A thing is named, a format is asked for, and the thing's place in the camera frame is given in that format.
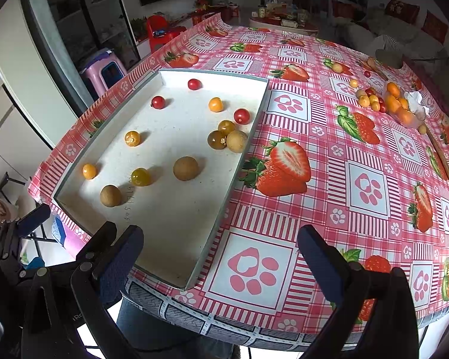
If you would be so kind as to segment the large tan longan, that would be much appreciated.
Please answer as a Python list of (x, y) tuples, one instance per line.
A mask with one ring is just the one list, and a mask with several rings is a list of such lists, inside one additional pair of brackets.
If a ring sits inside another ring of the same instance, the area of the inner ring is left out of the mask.
[(175, 178), (186, 182), (196, 178), (200, 173), (200, 168), (195, 158), (192, 156), (183, 156), (176, 160), (172, 171)]

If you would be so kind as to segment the yellow cherry tomato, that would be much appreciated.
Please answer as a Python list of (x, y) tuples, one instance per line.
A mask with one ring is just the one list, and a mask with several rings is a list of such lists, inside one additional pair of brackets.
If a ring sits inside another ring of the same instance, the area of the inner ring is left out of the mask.
[(141, 135), (136, 130), (131, 130), (125, 134), (124, 140), (127, 146), (136, 147), (141, 143)]

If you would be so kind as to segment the dark yellow-green cherry tomato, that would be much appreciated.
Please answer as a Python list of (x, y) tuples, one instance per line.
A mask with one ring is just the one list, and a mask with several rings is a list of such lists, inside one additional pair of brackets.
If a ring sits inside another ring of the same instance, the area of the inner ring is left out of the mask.
[(222, 150), (226, 148), (226, 135), (219, 130), (214, 130), (208, 135), (207, 143), (214, 150)]

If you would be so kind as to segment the small tan longan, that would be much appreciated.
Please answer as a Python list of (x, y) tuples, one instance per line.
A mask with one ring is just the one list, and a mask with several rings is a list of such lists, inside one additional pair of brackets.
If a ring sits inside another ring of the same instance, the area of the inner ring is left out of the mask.
[(246, 147), (247, 139), (246, 133), (240, 130), (233, 130), (226, 137), (227, 148), (232, 152), (241, 153)]

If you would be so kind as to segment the amber cherry tomato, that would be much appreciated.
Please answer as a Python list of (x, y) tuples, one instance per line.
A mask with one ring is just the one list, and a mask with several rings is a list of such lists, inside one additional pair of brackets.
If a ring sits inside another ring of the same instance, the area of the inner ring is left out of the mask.
[(230, 132), (236, 130), (235, 124), (230, 120), (223, 120), (218, 124), (217, 130), (224, 136), (227, 136)]

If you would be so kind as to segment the red cherry tomato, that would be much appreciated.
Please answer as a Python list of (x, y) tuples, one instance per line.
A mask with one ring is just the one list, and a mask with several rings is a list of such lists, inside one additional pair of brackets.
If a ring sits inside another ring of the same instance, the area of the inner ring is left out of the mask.
[(234, 121), (240, 125), (246, 125), (251, 120), (251, 114), (247, 109), (237, 109), (233, 114)]
[(153, 109), (163, 109), (166, 106), (166, 99), (163, 96), (154, 96), (151, 99), (151, 107)]

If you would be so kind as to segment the orange cherry tomato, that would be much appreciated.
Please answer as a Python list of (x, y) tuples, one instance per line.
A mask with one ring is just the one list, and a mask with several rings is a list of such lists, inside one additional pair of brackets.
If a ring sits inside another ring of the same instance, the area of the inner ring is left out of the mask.
[(209, 100), (208, 107), (213, 113), (220, 113), (224, 110), (224, 103), (220, 97), (213, 97)]

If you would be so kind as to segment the tan longan in tray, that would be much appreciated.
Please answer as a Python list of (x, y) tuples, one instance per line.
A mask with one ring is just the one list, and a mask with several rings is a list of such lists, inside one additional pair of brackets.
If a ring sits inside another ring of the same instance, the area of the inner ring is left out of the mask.
[(122, 204), (122, 193), (115, 185), (106, 185), (99, 194), (102, 205), (107, 208), (114, 208)]

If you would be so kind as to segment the small orange tomato in tray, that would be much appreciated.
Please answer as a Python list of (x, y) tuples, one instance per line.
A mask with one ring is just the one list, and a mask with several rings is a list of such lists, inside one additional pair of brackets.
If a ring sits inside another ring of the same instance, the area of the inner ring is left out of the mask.
[(91, 180), (97, 175), (97, 169), (93, 164), (85, 164), (82, 166), (82, 176), (86, 180)]

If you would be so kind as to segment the white grey-rimmed tray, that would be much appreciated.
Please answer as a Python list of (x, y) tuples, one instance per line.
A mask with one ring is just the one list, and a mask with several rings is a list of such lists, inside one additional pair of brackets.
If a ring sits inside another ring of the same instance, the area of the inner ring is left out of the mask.
[[(189, 90), (190, 79), (203, 86)], [(240, 108), (251, 114), (243, 131), (252, 135), (267, 86), (265, 78), (229, 72), (161, 69), (148, 74), (68, 167), (55, 189), (54, 201), (89, 234), (106, 221), (116, 224), (119, 232), (137, 225), (144, 234), (137, 268), (174, 288), (193, 287), (245, 159), (229, 149), (214, 150), (207, 137)], [(151, 107), (154, 96), (166, 99), (163, 109)], [(224, 103), (220, 113), (209, 110), (213, 97)], [(131, 130), (141, 135), (136, 147), (127, 146), (124, 140)], [(186, 182), (175, 178), (172, 171), (183, 156), (195, 158), (200, 168), (199, 175)], [(97, 169), (91, 180), (82, 176), (87, 163)], [(152, 184), (131, 182), (137, 168), (148, 170)], [(99, 194), (106, 185), (119, 188), (121, 205), (102, 205)]]

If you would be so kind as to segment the long wooden stick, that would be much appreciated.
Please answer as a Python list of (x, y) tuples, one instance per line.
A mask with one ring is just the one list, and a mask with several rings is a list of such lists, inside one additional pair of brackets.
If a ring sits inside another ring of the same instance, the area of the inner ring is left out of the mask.
[(435, 136), (432, 134), (430, 129), (427, 129), (427, 136), (429, 137), (430, 141), (432, 142), (432, 146), (434, 151), (439, 157), (439, 161), (441, 163), (441, 166), (443, 168), (443, 171), (446, 174), (447, 179), (449, 180), (449, 165), (447, 162), (447, 159), (445, 157), (445, 153), (440, 147), (440, 143), (436, 140)]

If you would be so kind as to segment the clear glass fruit bowl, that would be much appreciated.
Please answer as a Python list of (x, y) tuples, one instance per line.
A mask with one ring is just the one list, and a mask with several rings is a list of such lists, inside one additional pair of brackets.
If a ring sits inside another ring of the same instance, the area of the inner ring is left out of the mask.
[(384, 107), (386, 113), (389, 114), (398, 124), (409, 129), (418, 129), (418, 127), (425, 123), (425, 119), (421, 120), (417, 118), (413, 113), (409, 111), (408, 102), (404, 98), (406, 92), (403, 88), (400, 88), (400, 96), (395, 98), (390, 95), (386, 90), (384, 92)]

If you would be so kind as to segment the tangerine on top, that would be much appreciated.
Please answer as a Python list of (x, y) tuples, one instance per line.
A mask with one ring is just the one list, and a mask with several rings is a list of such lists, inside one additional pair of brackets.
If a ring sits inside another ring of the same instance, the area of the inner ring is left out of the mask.
[(400, 88), (394, 83), (394, 82), (387, 82), (386, 84), (386, 90), (387, 92), (394, 96), (395, 98), (398, 98), (400, 96)]

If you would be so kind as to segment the tan longan far strawberry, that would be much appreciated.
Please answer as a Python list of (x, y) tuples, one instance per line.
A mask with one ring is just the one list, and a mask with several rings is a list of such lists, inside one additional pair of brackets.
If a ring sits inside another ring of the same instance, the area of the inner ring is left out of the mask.
[(340, 63), (333, 63), (332, 70), (337, 74), (341, 74), (343, 72), (343, 67)]

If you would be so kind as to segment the red plastic chair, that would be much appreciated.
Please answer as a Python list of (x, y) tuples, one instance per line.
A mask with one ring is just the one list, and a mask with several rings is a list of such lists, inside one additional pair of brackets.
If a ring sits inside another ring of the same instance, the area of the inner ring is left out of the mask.
[(172, 41), (186, 31), (184, 26), (172, 27), (163, 16), (149, 16), (146, 22), (146, 30), (151, 52), (155, 52), (161, 46)]

